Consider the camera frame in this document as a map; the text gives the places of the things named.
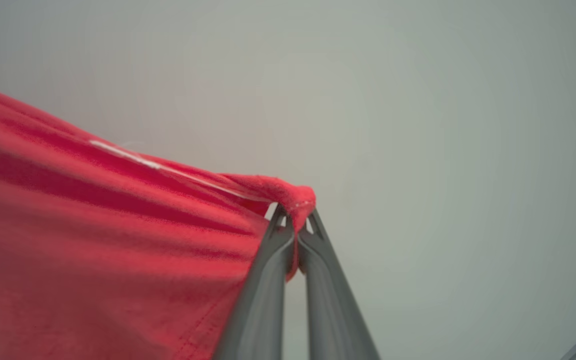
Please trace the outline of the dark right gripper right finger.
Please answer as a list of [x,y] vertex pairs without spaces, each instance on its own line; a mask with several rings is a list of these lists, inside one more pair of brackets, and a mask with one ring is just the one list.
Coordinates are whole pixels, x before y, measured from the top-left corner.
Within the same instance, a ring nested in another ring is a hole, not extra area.
[[306,278],[310,360],[381,360],[329,235],[318,214],[298,232],[299,269]]

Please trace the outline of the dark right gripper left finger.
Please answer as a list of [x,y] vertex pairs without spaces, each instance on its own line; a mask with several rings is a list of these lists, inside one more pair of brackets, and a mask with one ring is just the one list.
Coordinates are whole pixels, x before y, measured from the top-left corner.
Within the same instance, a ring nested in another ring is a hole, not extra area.
[[294,243],[291,217],[277,205],[212,360],[282,360],[285,286]]

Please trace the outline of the red and white garment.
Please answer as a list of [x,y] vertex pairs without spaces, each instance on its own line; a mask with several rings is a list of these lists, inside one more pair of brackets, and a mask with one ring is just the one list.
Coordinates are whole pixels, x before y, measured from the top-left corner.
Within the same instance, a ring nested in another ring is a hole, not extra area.
[[0,360],[210,360],[307,186],[128,152],[0,93]]

